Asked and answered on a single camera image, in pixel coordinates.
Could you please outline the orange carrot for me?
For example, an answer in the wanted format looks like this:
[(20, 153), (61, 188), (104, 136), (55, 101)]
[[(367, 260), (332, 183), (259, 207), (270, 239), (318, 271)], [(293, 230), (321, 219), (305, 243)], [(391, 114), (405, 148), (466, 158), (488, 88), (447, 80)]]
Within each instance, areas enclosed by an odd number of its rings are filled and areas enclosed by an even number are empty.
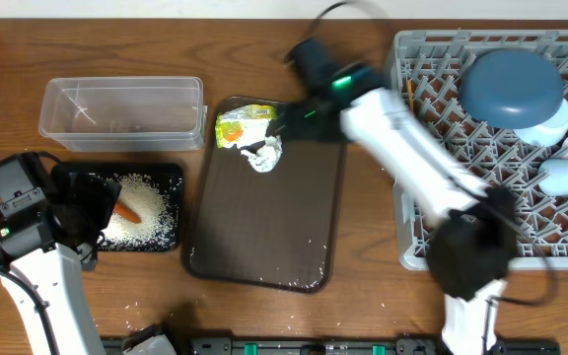
[(113, 213), (116, 215), (121, 216), (122, 218), (124, 218), (125, 220), (134, 223), (134, 224), (140, 224), (141, 223), (141, 218), (139, 217), (139, 215), (137, 213), (135, 213), (132, 209), (130, 209), (125, 203), (123, 203), (122, 201), (118, 200), (113, 208)]

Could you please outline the white tissue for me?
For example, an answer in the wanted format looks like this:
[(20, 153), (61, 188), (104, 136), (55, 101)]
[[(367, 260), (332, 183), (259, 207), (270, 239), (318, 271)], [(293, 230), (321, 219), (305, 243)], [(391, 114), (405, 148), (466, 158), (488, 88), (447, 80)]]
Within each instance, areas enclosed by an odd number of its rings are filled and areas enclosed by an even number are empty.
[(279, 136), (268, 136), (263, 141), (241, 150), (241, 155), (247, 158), (251, 167), (258, 173), (271, 172), (282, 154), (282, 141)]

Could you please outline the green snack wrapper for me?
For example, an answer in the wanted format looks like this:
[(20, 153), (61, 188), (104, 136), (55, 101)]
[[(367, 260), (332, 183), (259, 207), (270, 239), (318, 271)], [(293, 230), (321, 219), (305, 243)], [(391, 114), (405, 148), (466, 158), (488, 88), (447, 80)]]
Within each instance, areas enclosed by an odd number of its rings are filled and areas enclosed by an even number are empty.
[(270, 121), (277, 117), (274, 106), (247, 105), (219, 113), (215, 123), (218, 148), (243, 148), (263, 141)]

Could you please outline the pile of white rice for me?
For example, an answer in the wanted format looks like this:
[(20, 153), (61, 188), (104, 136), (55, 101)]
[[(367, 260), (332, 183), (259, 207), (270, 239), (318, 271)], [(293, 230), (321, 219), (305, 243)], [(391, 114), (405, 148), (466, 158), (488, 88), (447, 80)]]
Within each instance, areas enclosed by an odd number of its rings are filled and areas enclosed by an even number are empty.
[(165, 252), (178, 245), (183, 178), (180, 174), (108, 174), (118, 182), (118, 201), (136, 214), (134, 223), (113, 213), (104, 229), (103, 251)]

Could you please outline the wooden chopstick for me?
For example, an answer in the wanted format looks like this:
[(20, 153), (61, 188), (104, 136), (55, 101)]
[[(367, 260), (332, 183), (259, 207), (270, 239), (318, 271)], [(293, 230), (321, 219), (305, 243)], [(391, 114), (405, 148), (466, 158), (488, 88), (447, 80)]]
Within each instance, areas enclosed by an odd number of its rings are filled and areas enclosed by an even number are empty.
[(407, 79), (406, 87), (407, 87), (407, 94), (408, 94), (409, 109), (412, 113), (415, 113), (415, 109), (414, 109), (414, 88), (413, 88), (413, 83), (412, 83), (411, 79)]

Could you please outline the dark blue plate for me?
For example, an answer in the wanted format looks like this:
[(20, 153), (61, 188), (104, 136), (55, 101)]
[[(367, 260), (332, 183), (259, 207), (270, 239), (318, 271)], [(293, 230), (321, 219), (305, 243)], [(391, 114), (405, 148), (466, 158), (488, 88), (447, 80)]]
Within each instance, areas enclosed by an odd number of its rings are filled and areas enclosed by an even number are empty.
[(458, 93), (472, 118), (504, 129), (523, 129), (552, 118), (564, 100), (563, 80), (542, 55), (500, 49), (476, 58), (461, 76)]

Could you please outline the light blue bowl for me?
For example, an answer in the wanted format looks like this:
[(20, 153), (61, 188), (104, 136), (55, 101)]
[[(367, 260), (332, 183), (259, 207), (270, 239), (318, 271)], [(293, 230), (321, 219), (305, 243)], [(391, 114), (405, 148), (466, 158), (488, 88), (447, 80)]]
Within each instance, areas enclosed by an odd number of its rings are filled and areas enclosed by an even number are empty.
[(549, 147), (560, 142), (568, 131), (568, 102), (562, 101), (558, 111), (547, 121), (528, 128), (514, 129), (523, 142), (539, 147)]

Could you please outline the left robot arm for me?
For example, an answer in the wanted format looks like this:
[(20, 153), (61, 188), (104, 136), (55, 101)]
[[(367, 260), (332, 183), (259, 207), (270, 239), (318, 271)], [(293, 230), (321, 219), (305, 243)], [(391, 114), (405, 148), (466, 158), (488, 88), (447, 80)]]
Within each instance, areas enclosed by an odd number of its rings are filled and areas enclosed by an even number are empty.
[(121, 191), (17, 155), (0, 162), (0, 277), (35, 354), (102, 354), (82, 273), (97, 263)]

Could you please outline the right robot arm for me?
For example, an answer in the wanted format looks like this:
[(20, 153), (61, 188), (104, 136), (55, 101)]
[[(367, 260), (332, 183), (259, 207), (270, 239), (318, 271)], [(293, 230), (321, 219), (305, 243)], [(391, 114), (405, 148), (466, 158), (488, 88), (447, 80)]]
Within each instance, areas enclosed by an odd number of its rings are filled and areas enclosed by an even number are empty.
[(474, 175), (365, 64), (292, 61), (307, 98), (270, 131), (283, 140), (360, 145), (411, 194), (433, 233), (428, 270), (445, 294), (442, 340), (453, 354), (485, 354), (516, 255), (514, 197)]

